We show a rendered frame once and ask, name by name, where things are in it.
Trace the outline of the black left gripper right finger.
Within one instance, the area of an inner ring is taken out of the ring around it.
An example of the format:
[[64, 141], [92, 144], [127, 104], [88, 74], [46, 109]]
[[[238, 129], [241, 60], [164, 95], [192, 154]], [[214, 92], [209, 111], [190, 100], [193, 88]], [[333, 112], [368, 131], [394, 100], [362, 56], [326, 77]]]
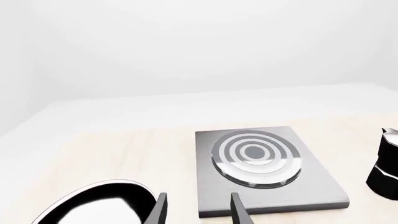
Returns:
[[237, 192], [231, 193], [230, 209], [233, 224], [254, 224]]

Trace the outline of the flat black stove plate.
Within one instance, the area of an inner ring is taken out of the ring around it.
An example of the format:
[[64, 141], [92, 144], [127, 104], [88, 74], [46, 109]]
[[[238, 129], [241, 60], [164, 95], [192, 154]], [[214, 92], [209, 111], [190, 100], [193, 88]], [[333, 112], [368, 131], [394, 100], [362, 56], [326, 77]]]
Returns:
[[237, 193], [248, 214], [349, 207], [349, 197], [290, 126], [195, 133], [198, 216], [230, 216]]

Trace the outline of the black moka pot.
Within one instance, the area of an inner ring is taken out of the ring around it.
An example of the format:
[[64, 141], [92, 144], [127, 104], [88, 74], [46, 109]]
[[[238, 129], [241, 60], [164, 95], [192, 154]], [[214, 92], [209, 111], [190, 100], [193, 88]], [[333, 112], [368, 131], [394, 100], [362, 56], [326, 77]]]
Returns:
[[398, 201], [398, 130], [382, 128], [377, 161], [366, 184], [375, 194]]

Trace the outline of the black frying pan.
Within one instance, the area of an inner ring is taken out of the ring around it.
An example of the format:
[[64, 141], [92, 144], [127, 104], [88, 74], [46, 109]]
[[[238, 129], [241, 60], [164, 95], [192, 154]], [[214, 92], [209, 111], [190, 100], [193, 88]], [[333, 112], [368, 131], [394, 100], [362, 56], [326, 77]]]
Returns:
[[66, 214], [88, 203], [121, 199], [145, 222], [156, 203], [156, 196], [145, 185], [133, 180], [111, 179], [89, 184], [57, 200], [31, 224], [58, 224]]

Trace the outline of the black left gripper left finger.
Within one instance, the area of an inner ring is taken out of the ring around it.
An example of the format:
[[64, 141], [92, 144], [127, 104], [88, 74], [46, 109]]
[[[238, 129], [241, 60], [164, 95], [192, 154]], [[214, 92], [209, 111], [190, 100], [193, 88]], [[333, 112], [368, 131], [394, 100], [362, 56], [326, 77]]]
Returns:
[[166, 224], [168, 210], [167, 194], [162, 192], [149, 214], [145, 224]]

